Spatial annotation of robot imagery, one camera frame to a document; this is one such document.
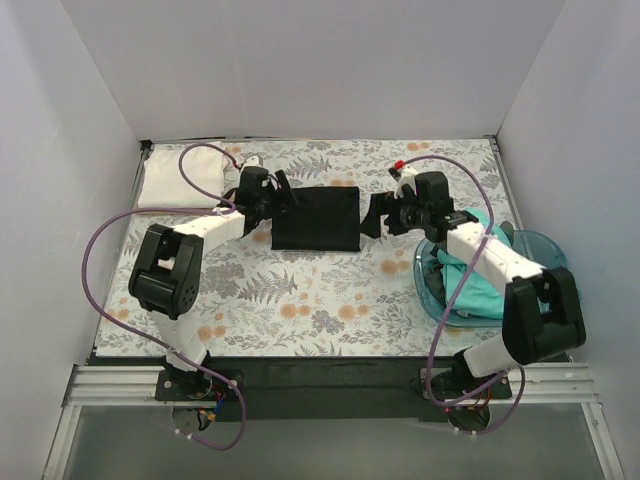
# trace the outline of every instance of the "black cloth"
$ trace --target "black cloth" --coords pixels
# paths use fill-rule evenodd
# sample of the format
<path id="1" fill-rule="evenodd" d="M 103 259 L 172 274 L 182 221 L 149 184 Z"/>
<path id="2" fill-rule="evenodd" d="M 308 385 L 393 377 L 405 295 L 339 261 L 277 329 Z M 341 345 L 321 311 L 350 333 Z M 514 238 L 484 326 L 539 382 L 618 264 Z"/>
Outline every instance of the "black cloth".
<path id="1" fill-rule="evenodd" d="M 444 277 L 440 262 L 430 262 L 429 268 L 424 273 L 424 282 L 437 302 L 444 307 L 447 304 L 447 291 L 444 288 Z"/>
<path id="2" fill-rule="evenodd" d="M 360 251 L 358 187 L 292 190 L 297 203 L 273 214 L 272 250 Z"/>

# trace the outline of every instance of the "wire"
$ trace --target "wire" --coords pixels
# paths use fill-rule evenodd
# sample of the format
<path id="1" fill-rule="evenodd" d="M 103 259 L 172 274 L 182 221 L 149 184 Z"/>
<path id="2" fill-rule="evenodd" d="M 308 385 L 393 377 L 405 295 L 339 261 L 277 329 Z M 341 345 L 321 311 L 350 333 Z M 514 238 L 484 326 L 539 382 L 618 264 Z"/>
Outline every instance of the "wire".
<path id="1" fill-rule="evenodd" d="M 454 306 L 456 300 L 458 299 L 458 296 L 460 295 L 460 292 L 462 291 L 462 287 L 464 287 L 464 284 L 469 279 L 469 276 L 473 272 L 475 266 L 478 263 L 478 260 L 480 259 L 480 256 L 482 255 L 482 252 L 483 252 L 484 248 L 487 245 L 487 242 L 489 241 L 489 236 L 491 234 L 491 230 L 493 229 L 493 225 L 495 223 L 495 216 L 493 214 L 493 208 L 491 206 L 491 201 L 489 200 L 487 192 L 485 192 L 484 188 L 482 188 L 482 185 L 480 184 L 480 181 L 473 174 L 473 172 L 471 170 L 469 170 L 469 168 L 467 168 L 464 164 L 462 164 L 461 162 L 459 162 L 457 160 L 454 160 L 452 158 L 445 157 L 445 156 L 442 156 L 442 155 L 421 155 L 421 156 L 418 156 L 418 157 L 414 157 L 414 158 L 412 158 L 410 160 L 407 160 L 406 162 L 404 162 L 404 165 L 409 165 L 411 163 L 414 163 L 414 162 L 417 162 L 417 161 L 420 161 L 420 160 L 442 160 L 444 162 L 451 163 L 451 164 L 457 166 L 458 168 L 460 168 L 462 171 L 464 171 L 469 176 L 469 178 L 471 178 L 473 183 L 478 188 L 478 191 L 480 192 L 480 195 L 482 196 L 482 199 L 484 200 L 484 203 L 487 206 L 487 211 L 488 211 L 488 214 L 489 214 L 489 224 L 487 225 L 487 228 L 485 229 L 485 235 L 483 236 L 482 240 L 480 241 L 480 245 L 478 247 L 478 250 L 476 251 L 476 253 L 471 258 L 471 262 L 469 262 L 469 266 L 467 267 L 467 270 L 465 271 L 464 275 L 460 279 L 460 282 L 458 283 L 458 286 L 454 290 L 453 295 L 451 296 L 451 299 L 449 300 L 449 302 L 447 303 L 447 306 L 444 309 L 444 313 L 442 314 L 442 318 L 438 322 L 438 326 L 437 326 L 436 331 L 435 331 L 435 333 L 433 335 L 433 340 L 431 341 L 431 347 L 429 348 L 429 356 L 427 358 L 427 375 L 426 375 L 427 378 L 426 378 L 426 382 L 425 382 L 425 388 L 427 390 L 427 394 L 429 396 L 429 399 L 431 400 L 431 402 L 434 405 L 437 405 L 439 407 L 452 407 L 452 406 L 455 406 L 455 405 L 459 404 L 460 402 L 463 402 L 464 400 L 468 400 L 470 398 L 475 397 L 476 395 L 478 395 L 482 391 L 488 389 L 493 384 L 495 384 L 496 382 L 501 380 L 506 375 L 506 372 L 497 373 L 491 379 L 489 379 L 488 381 L 486 381 L 485 383 L 480 385 L 478 388 L 476 388 L 476 389 L 474 389 L 474 390 L 472 390 L 470 392 L 467 392 L 464 395 L 462 395 L 462 396 L 460 396 L 460 397 L 458 397 L 456 399 L 449 400 L 449 401 L 442 401 L 442 400 L 439 400 L 439 399 L 435 398 L 435 395 L 433 394 L 433 391 L 431 389 L 431 380 L 432 380 L 432 377 L 433 377 L 433 364 L 435 362 L 435 354 L 436 354 L 436 347 L 438 345 L 438 341 L 440 340 L 440 337 L 442 336 L 442 332 L 444 330 L 445 324 L 447 323 L 447 320 L 449 319 L 449 315 L 451 314 L 451 310 L 453 309 L 453 306 Z M 522 375 L 522 380 L 521 380 L 521 384 L 520 384 L 520 392 L 518 393 L 518 396 L 514 400 L 512 407 L 509 409 L 509 411 L 506 413 L 506 415 L 503 418 L 501 418 L 495 425 L 493 425 L 492 427 L 487 428 L 485 430 L 482 430 L 482 431 L 480 431 L 478 433 L 483 433 L 484 434 L 484 433 L 490 433 L 492 431 L 495 431 L 497 428 L 502 426 L 509 419 L 509 417 L 513 414 L 515 409 L 518 407 L 518 404 L 520 403 L 520 399 L 522 398 L 522 394 L 524 393 L 524 384 L 525 384 L 524 369 L 520 365 L 518 365 L 518 368 L 520 369 L 520 374 Z"/>
<path id="2" fill-rule="evenodd" d="M 487 390 L 487 399 L 484 401 L 484 403 L 482 405 L 480 405 L 479 408 L 484 408 L 487 405 L 489 405 L 489 400 L 491 400 L 491 389 L 490 388 Z"/>
<path id="3" fill-rule="evenodd" d="M 207 147 L 207 148 L 213 148 L 214 150 L 217 150 L 218 152 L 220 152 L 221 154 L 223 154 L 224 156 L 226 156 L 229 160 L 231 160 L 231 165 L 233 165 L 233 168 L 235 168 L 236 170 L 240 170 L 242 167 L 240 167 L 240 164 L 238 163 L 238 160 L 236 160 L 236 157 L 234 157 L 233 155 L 231 155 L 229 152 L 227 152 L 226 150 L 218 147 L 217 145 L 212 145 L 210 143 L 205 143 L 205 142 L 198 142 L 198 143 L 192 143 L 191 145 L 189 145 L 188 147 L 186 147 L 182 153 L 180 154 L 180 159 L 178 160 L 178 165 L 182 164 L 182 159 L 184 158 L 184 156 L 187 154 L 187 152 L 190 152 L 191 150 L 193 150 L 194 148 L 198 148 L 198 147 Z M 215 195 L 207 192 L 206 190 L 201 190 L 200 187 L 198 187 L 197 185 L 195 185 L 193 182 L 191 182 L 191 180 L 189 180 L 187 178 L 187 176 L 184 174 L 184 171 L 182 170 L 182 168 L 180 168 L 180 174 L 182 175 L 182 178 L 184 178 L 184 180 L 191 185 L 193 188 L 195 188 L 197 191 L 199 191 L 200 193 L 202 193 L 203 195 L 206 195 L 207 197 L 211 197 L 211 198 L 216 198 Z"/>
<path id="4" fill-rule="evenodd" d="M 211 212 L 205 212 L 204 215 L 227 215 L 230 213 L 233 213 L 236 210 L 236 205 L 231 202 L 230 200 L 227 200 L 225 198 L 219 197 L 217 195 L 213 195 L 209 192 L 206 192 L 205 190 L 202 190 L 200 187 L 198 187 L 197 185 L 195 185 L 191 179 L 189 179 L 187 177 L 187 175 L 184 172 L 184 169 L 182 168 L 182 162 L 184 160 L 184 156 L 187 152 L 191 151 L 192 149 L 196 148 L 196 147 L 210 147 L 213 148 L 214 150 L 218 150 L 220 152 L 222 152 L 223 154 L 225 154 L 226 156 L 228 156 L 229 158 L 232 159 L 232 163 L 235 165 L 237 165 L 237 161 L 235 160 L 235 158 L 225 152 L 224 150 L 222 150 L 221 148 L 215 146 L 215 145 L 210 145 L 208 143 L 197 143 L 197 144 L 193 144 L 188 146 L 187 148 L 185 148 L 183 150 L 183 152 L 180 154 L 180 158 L 178 159 L 178 168 L 180 170 L 180 174 L 182 175 L 182 177 L 184 178 L 184 180 L 191 185 L 192 187 L 194 187 L 196 190 L 198 190 L 199 192 L 207 195 L 210 198 L 213 198 L 215 200 L 218 200 L 219 202 L 223 202 L 227 205 L 229 205 L 229 208 L 225 209 L 225 210 L 216 210 L 216 211 L 211 211 Z M 153 335 L 150 335 L 146 332 L 143 332 L 142 330 L 138 330 L 135 327 L 132 327 L 131 325 L 127 325 L 126 323 L 121 322 L 120 320 L 118 320 L 117 318 L 115 318 L 113 315 L 110 315 L 108 312 L 106 312 L 104 310 L 104 308 L 97 302 L 97 300 L 95 299 L 95 297 L 93 296 L 93 294 L 91 293 L 91 289 L 89 288 L 89 281 L 88 281 L 88 265 L 89 265 L 89 257 L 91 255 L 91 250 L 93 249 L 94 244 L 96 243 L 96 240 L 98 239 L 98 237 L 100 236 L 100 234 L 102 232 L 104 232 L 111 224 L 117 222 L 118 220 L 137 214 L 137 213 L 178 213 L 178 214 L 191 214 L 191 215 L 198 215 L 198 216 L 203 216 L 203 211 L 202 210 L 198 210 L 198 209 L 189 209 L 189 208 L 155 208 L 155 207 L 144 207 L 144 208 L 134 208 L 132 210 L 129 210 L 128 212 L 124 212 L 124 213 L 119 213 L 118 215 L 115 215 L 113 217 L 111 217 L 109 220 L 107 220 L 106 222 L 104 222 L 102 225 L 100 225 L 100 227 L 98 227 L 98 229 L 93 233 L 93 235 L 91 236 L 91 238 L 89 239 L 89 242 L 87 243 L 87 247 L 85 248 L 84 251 L 84 255 L 82 257 L 82 266 L 81 266 L 81 277 L 82 277 L 82 289 L 84 291 L 85 296 L 87 297 L 87 300 L 89 301 L 89 304 L 91 304 L 91 306 L 93 307 L 94 310 L 96 310 L 101 316 L 103 316 L 104 318 L 108 319 L 109 321 L 111 321 L 114 325 L 130 332 L 130 333 L 134 333 L 136 335 L 141 336 L 142 338 L 145 338 L 153 343 L 156 343 L 158 345 L 160 345 L 162 348 L 166 349 L 167 352 L 169 353 L 173 353 L 177 358 L 179 358 L 180 360 L 182 360 L 183 362 L 185 362 L 187 365 L 200 370 L 201 372 L 210 375 L 212 378 L 216 378 L 218 380 L 220 380 L 221 382 L 224 382 L 225 384 L 227 384 L 229 386 L 229 388 L 231 388 L 235 394 L 238 396 L 238 401 L 240 403 L 240 410 L 241 410 L 241 423 L 240 423 L 240 429 L 238 430 L 238 433 L 236 434 L 236 436 L 233 438 L 233 440 L 231 440 L 231 442 L 229 442 L 227 445 L 218 445 L 216 443 L 213 443 L 203 437 L 199 437 L 197 435 L 193 435 L 189 432 L 184 432 L 180 429 L 178 429 L 177 431 L 179 431 L 180 433 L 186 435 L 187 437 L 191 438 L 192 440 L 195 440 L 198 443 L 201 443 L 209 448 L 212 448 L 214 450 L 218 450 L 218 451 L 226 451 L 229 450 L 231 448 L 233 448 L 242 438 L 242 434 L 244 433 L 244 429 L 246 427 L 246 423 L 247 423 L 247 406 L 246 403 L 244 401 L 244 397 L 242 395 L 242 392 L 240 391 L 240 389 L 233 383 L 231 382 L 231 380 L 229 380 L 228 378 L 226 378 L 223 375 L 220 375 L 218 372 L 215 372 L 213 370 L 210 370 L 202 365 L 199 365 L 197 363 L 195 363 L 194 361 L 190 360 L 189 358 L 185 357 L 183 354 L 181 354 L 180 352 L 176 351 L 171 345 L 169 345 L 168 343 L 166 343 L 165 341 L 154 337 Z"/>
<path id="5" fill-rule="evenodd" d="M 213 390 L 213 377 L 209 379 L 209 388 L 205 393 L 203 393 L 199 397 L 191 396 L 191 395 L 187 395 L 187 396 L 192 400 L 202 400 L 203 398 L 205 398 L 207 395 L 211 393 L 211 390 Z"/>
<path id="6" fill-rule="evenodd" d="M 478 406 L 478 404 L 480 403 L 480 400 L 482 400 L 482 393 L 480 395 L 478 395 L 478 398 L 476 399 L 476 402 L 473 405 L 469 405 L 467 406 L 467 410 L 475 410 L 475 408 Z"/>
<path id="7" fill-rule="evenodd" d="M 216 405 L 216 408 L 213 409 L 213 414 L 214 415 L 217 415 L 218 411 L 220 410 L 220 407 L 224 403 L 224 399 L 225 398 L 226 398 L 226 395 L 223 395 L 222 398 L 218 401 L 218 404 Z"/>

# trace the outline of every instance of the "patterned fabric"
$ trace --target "patterned fabric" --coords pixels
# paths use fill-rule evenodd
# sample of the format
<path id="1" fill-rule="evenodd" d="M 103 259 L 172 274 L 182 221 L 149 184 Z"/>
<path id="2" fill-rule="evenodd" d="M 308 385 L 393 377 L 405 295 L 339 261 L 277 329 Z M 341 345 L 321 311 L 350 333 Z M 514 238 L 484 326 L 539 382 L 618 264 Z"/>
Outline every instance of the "patterned fabric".
<path id="1" fill-rule="evenodd" d="M 258 155 L 272 172 L 284 169 L 293 187 L 357 185 L 361 218 L 369 195 L 393 190 L 387 168 L 396 160 L 437 153 L 462 160 L 480 178 L 496 221 L 513 221 L 507 195 L 487 140 L 256 141 L 225 143 L 245 160 Z M 182 149 L 185 145 L 169 148 Z M 445 162 L 417 164 L 438 169 L 449 179 L 457 208 L 484 209 L 480 194 L 464 172 Z M 237 185 L 238 174 L 225 179 Z M 111 291 L 108 311 L 130 325 L 158 335 L 127 282 L 140 242 L 153 223 L 176 225 L 190 217 L 136 216 L 132 219 Z M 413 280 L 419 231 L 373 240 L 361 236 L 359 254 L 271 251 L 270 222 L 242 240 L 223 245 L 203 260 L 200 295 L 193 309 L 199 335 L 211 354 L 237 356 L 426 355 L 435 321 L 420 306 Z M 448 328 L 438 355 L 450 355 L 487 339 L 491 329 Z M 161 356 L 133 334 L 103 319 L 96 338 L 99 356 Z"/>

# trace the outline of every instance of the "translucent blue bowl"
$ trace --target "translucent blue bowl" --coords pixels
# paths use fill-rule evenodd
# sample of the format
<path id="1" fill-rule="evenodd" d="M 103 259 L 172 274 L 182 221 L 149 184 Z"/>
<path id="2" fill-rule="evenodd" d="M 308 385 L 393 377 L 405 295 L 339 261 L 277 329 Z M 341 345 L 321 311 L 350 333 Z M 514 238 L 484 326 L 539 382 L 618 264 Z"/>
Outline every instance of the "translucent blue bowl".
<path id="1" fill-rule="evenodd" d="M 439 321 L 444 313 L 444 306 L 440 305 L 424 281 L 423 272 L 428 271 L 431 263 L 436 259 L 431 255 L 433 243 L 424 239 L 418 245 L 413 259 L 413 275 L 418 290 L 418 297 L 422 308 L 427 314 Z M 530 230 L 516 230 L 513 237 L 513 250 L 525 258 L 533 260 L 549 269 L 567 267 L 567 258 L 560 247 L 546 235 Z M 464 328 L 501 327 L 502 319 L 486 317 L 461 317 L 451 312 L 447 325 Z"/>

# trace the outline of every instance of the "white backdrop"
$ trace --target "white backdrop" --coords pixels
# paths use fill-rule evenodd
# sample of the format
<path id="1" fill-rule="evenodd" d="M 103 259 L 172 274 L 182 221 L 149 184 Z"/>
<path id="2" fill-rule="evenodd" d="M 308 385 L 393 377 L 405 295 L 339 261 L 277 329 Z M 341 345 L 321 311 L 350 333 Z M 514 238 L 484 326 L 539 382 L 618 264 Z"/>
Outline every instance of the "white backdrop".
<path id="1" fill-rule="evenodd" d="M 0 0 L 0 478 L 36 480 L 98 315 L 84 247 L 127 207 L 139 145 L 58 0 Z M 118 227 L 96 246 L 103 299 Z"/>
<path id="2" fill-rule="evenodd" d="M 139 139 L 495 134 L 564 0 L 62 0 Z"/>
<path id="3" fill-rule="evenodd" d="M 527 227 L 565 250 L 627 478 L 640 478 L 640 3 L 568 0 L 498 135 Z"/>

